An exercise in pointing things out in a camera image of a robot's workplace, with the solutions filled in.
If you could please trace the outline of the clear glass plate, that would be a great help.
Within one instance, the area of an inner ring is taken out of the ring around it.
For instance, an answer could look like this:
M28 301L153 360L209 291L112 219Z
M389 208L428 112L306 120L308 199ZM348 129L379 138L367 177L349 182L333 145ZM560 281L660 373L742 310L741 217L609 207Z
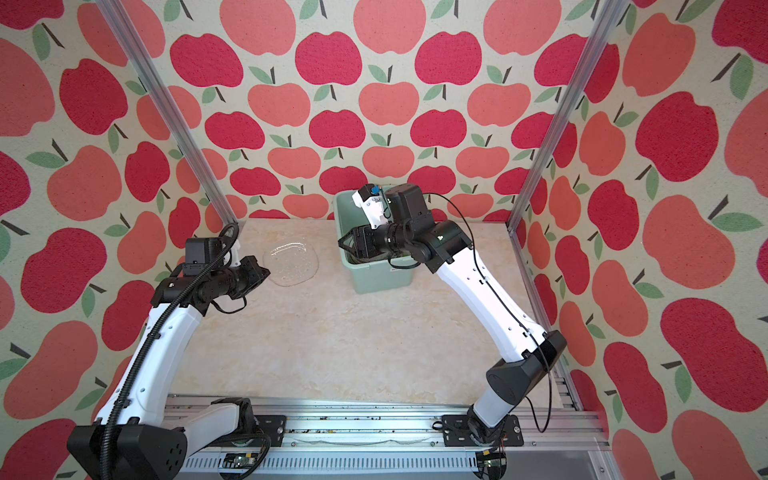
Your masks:
M266 248L264 266L269 279L280 287L292 287L312 279L319 270L315 249L302 240L277 242Z

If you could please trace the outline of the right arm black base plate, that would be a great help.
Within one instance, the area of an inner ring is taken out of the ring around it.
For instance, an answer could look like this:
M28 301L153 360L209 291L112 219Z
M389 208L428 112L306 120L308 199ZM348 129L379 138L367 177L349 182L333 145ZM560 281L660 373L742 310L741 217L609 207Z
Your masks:
M443 435L447 447L522 447L524 439L518 418L506 416L495 427L487 427L470 415L444 415L432 428Z

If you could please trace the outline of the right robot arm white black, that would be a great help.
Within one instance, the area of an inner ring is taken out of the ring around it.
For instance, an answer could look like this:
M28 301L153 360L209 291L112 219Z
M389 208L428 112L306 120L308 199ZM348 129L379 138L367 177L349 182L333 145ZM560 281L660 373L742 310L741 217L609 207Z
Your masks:
M459 430L481 446L499 444L508 415L548 378L565 337L517 305L481 260L470 227L436 221L418 186L366 184L351 199L365 220L339 238L342 250L357 262L409 256L450 286L490 335L501 358Z

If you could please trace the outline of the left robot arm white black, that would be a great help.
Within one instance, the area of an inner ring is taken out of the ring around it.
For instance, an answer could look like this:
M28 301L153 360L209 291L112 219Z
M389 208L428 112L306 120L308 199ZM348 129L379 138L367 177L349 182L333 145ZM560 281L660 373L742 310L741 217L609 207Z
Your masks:
M69 453L93 479L173 479L187 458L216 442L257 440L246 471L263 462L271 439L250 400L228 397L175 427L163 424L170 386L184 351L209 307L220 297L245 300L270 272L233 249L239 227L216 237L190 238L185 262L156 288L140 345L96 419L74 428Z

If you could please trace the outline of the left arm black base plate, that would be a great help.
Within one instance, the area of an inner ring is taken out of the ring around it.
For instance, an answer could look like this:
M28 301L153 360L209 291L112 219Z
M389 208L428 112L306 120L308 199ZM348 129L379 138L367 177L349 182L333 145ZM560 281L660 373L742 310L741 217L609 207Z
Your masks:
M271 448L281 447L286 432L286 423L287 417L285 415L250 415L245 421L243 440L269 438Z

